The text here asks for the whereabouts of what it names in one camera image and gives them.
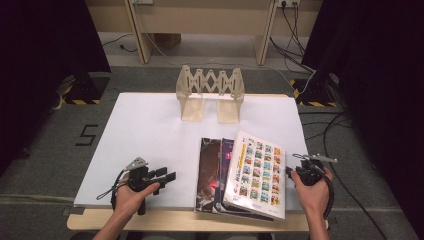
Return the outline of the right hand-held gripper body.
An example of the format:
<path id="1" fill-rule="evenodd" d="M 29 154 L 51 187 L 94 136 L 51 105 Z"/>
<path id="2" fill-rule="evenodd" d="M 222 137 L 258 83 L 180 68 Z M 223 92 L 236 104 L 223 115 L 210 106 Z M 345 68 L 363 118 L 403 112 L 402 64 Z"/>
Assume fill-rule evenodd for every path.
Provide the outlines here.
<path id="1" fill-rule="evenodd" d="M 324 175 L 324 162 L 336 163 L 336 158 L 329 158 L 320 154 L 306 155 L 294 154 L 300 159 L 301 166 L 297 166 L 295 171 L 300 176 L 302 183 L 306 186 L 313 186 L 322 179 Z"/>

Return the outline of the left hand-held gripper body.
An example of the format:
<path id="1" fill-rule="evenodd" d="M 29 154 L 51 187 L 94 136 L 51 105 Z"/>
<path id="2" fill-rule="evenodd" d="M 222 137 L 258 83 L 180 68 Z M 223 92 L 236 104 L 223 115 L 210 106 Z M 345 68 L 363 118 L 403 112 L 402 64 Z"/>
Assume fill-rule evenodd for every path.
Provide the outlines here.
<path id="1" fill-rule="evenodd" d="M 128 185 L 135 192 L 140 192 L 146 189 L 149 185 L 158 182 L 158 178 L 165 176 L 163 175 L 149 179 L 147 177 L 147 174 L 150 171 L 148 168 L 148 162 L 141 157 L 137 157 L 135 160 L 133 160 L 126 167 L 126 170 L 129 171 Z M 159 190 L 164 187 L 165 185 L 160 184 L 160 187 L 154 192 L 154 195 L 158 195 Z"/>

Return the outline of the white book with picture grid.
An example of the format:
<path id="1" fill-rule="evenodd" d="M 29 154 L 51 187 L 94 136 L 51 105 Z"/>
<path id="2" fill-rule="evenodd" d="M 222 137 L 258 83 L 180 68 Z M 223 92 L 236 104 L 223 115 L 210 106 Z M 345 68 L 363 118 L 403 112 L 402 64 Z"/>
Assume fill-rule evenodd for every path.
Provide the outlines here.
<path id="1" fill-rule="evenodd" d="M 272 219 L 285 218 L 285 148 L 239 131 L 223 203 Z"/>

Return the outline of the dark glossy magazine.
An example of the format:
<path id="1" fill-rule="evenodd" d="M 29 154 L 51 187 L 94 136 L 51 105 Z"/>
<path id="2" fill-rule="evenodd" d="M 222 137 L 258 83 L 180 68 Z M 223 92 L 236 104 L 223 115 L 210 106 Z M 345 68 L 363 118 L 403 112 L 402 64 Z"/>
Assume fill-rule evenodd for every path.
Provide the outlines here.
<path id="1" fill-rule="evenodd" d="M 201 139 L 197 192 L 194 208 L 196 212 L 212 212 L 220 150 L 220 139 Z"/>

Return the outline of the purple cover book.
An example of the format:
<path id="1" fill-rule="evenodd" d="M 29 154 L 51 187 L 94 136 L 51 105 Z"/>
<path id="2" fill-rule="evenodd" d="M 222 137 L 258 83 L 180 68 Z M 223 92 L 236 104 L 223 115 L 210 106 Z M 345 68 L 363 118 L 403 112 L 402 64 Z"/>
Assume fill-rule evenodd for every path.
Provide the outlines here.
<path id="1" fill-rule="evenodd" d="M 215 188 L 215 197 L 212 212 L 217 214 L 234 215 L 245 218 L 260 219 L 272 221 L 272 218 L 254 214 L 252 212 L 231 206 L 223 203 L 224 192 L 227 182 L 228 169 L 232 156 L 233 140 L 222 139 L 220 149 L 220 160 L 217 171 L 217 180 Z"/>

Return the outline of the beige expandable book rack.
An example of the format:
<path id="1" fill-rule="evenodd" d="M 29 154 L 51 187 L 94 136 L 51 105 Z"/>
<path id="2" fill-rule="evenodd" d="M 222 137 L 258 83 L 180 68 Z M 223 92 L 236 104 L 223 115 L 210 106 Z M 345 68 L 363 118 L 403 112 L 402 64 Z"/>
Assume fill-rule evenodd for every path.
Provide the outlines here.
<path id="1" fill-rule="evenodd" d="M 239 123 L 241 105 L 244 102 L 245 85 L 240 68 L 215 73 L 213 70 L 191 71 L 183 65 L 176 83 L 176 97 L 180 104 L 183 121 L 202 121 L 206 101 L 216 102 L 217 119 L 220 124 Z"/>

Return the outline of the person's left hand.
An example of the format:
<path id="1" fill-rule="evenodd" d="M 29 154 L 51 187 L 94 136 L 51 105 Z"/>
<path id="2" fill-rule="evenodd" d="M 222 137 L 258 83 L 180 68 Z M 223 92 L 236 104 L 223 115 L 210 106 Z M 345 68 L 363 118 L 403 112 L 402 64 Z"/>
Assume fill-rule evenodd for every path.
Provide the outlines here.
<path id="1" fill-rule="evenodd" d="M 116 194 L 114 216 L 124 219 L 131 218 L 138 211 L 143 200 L 148 195 L 153 194 L 159 187 L 159 183 L 153 183 L 146 189 L 135 192 L 128 185 L 120 186 Z"/>

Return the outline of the person's right hand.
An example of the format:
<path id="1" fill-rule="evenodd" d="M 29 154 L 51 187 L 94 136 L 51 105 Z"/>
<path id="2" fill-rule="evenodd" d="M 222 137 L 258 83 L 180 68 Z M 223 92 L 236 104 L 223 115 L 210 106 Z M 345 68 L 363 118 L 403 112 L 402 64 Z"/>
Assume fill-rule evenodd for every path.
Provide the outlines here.
<path id="1" fill-rule="evenodd" d="M 313 186 L 306 186 L 302 183 L 300 176 L 297 174 L 294 184 L 299 203 L 304 209 L 305 214 L 320 213 L 323 215 L 329 201 L 329 188 L 325 180 L 321 179 Z"/>

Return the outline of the black stand base striped tape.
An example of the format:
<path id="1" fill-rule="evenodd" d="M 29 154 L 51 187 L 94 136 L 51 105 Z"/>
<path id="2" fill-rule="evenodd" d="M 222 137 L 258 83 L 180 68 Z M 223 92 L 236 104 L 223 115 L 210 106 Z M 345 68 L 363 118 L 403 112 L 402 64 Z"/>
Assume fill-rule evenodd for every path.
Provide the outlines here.
<path id="1" fill-rule="evenodd" d="M 60 104 L 97 105 L 110 80 L 109 76 L 88 75 L 87 80 L 66 78 L 58 88 Z"/>
<path id="2" fill-rule="evenodd" d="M 290 81 L 294 99 L 298 105 L 313 107 L 343 107 L 344 99 L 339 90 L 339 77 L 329 73 L 323 80 L 293 79 Z"/>

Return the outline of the black curtain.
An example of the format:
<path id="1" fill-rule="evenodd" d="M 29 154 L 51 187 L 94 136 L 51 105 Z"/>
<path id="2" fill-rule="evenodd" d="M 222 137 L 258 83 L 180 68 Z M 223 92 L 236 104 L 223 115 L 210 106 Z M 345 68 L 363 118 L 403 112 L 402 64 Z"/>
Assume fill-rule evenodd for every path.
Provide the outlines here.
<path id="1" fill-rule="evenodd" d="M 322 0 L 304 64 L 331 74 L 375 166 L 424 240 L 424 0 Z"/>
<path id="2" fill-rule="evenodd" d="M 0 176 L 65 78 L 109 70 L 86 0 L 0 0 Z"/>

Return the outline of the brown cardboard box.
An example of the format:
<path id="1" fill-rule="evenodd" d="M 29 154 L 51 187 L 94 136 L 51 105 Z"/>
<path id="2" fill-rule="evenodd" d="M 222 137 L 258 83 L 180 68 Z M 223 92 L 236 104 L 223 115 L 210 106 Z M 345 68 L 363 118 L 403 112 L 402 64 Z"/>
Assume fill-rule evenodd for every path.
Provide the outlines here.
<path id="1" fill-rule="evenodd" d="M 181 43 L 181 35 L 176 33 L 155 33 L 155 42 L 167 50 L 175 49 Z"/>

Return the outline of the beige wooden desk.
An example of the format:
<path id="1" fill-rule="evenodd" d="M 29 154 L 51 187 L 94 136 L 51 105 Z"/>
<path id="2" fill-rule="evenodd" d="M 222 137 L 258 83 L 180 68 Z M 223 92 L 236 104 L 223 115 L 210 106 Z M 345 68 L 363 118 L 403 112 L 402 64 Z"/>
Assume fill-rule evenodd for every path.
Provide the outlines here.
<path id="1" fill-rule="evenodd" d="M 323 0 L 300 0 L 298 7 L 277 9 L 277 0 L 85 0 L 99 32 L 135 35 L 143 64 L 150 61 L 155 33 L 250 36 L 256 63 L 265 63 L 268 40 L 289 36 L 287 20 L 298 35 L 311 34 Z"/>

